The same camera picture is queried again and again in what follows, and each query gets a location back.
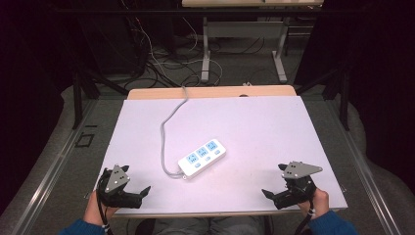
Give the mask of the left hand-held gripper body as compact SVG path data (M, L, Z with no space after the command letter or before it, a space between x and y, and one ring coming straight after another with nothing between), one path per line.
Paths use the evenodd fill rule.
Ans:
M98 198L107 207L139 209L142 205L140 194L124 191L129 181L129 176L118 164L113 169L105 168L97 183Z

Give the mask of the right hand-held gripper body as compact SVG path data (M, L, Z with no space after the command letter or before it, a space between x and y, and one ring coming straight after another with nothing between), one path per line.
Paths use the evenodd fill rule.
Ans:
M321 171L320 166L303 162L290 162L282 173L287 190L276 194L274 200L276 208L280 210L309 201L316 190L311 175Z

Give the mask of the person's left hand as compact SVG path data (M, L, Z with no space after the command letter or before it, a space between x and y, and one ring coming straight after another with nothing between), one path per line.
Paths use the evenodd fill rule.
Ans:
M117 211L118 208L107 207L98 202L97 192L93 191L89 196L83 219L99 220L107 224Z

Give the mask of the person's right hand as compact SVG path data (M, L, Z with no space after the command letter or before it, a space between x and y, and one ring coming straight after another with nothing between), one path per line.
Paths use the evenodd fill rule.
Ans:
M299 203L299 208L304 215L311 213L311 218L315 219L329 211L329 194L317 188L312 197L312 202Z

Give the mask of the white table mat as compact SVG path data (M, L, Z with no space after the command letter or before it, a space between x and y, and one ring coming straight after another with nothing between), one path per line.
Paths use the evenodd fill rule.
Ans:
M225 157L190 180L173 179L178 161L217 139ZM137 216L271 214L262 189L279 193L278 164L318 165L316 186L335 210L346 199L299 96L127 100L103 165L129 165L125 189L151 186Z

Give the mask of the white power strip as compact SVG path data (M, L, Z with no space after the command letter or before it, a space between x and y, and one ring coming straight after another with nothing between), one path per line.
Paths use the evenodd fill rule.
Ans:
M217 140L211 139L178 161L184 179L191 179L221 160L226 148Z

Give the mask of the black metal stand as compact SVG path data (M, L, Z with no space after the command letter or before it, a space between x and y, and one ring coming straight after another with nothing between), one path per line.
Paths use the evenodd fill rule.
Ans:
M77 129L83 121L82 94L89 99L97 100L101 93L96 83L102 83L121 95L129 93L125 88L120 87L103 75L87 68L80 68L72 73L72 91L74 105L74 123L72 128Z
M317 84L326 82L326 87L322 92L324 100L334 100L340 95L339 121L346 131L348 126L348 98L349 98L349 73L350 69L345 66L338 66L331 69L317 78L312 79L300 88L296 88L296 92L300 95L305 91L313 88Z

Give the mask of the wooden table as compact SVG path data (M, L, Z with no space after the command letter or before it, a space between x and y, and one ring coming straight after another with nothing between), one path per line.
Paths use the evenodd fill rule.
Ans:
M184 88L140 88L132 89L127 100L156 100L185 98L224 98L255 96L296 96L291 85L216 86Z

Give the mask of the desk with white legs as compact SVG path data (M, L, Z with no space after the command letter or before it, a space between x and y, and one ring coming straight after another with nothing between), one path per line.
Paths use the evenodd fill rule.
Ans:
M311 7L321 6L324 0L182 0L182 6L186 8L202 10L309 10ZM285 41L288 37L290 17L280 17L279 21L266 22L242 21L242 22L218 22L203 17L203 46L204 57L202 63L201 81L209 79L210 50L208 40L214 37L258 37L277 38L277 49L272 52L277 78L286 83L287 77L282 64L281 55Z

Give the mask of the aluminium floor rail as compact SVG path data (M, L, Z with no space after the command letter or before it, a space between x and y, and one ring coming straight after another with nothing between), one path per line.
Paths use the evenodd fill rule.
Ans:
M326 101L325 104L335 122L335 125L340 130L340 133L346 141L346 145L350 151L351 161L386 235L401 235L400 229L392 217L382 192L373 178L373 173L368 163L359 151L351 133L345 129L344 125L340 121L340 113L336 102Z
M58 126L23 188L10 204L13 223L6 235L57 235L83 215L103 160L105 130L98 101L85 104L84 120L73 129L65 108Z

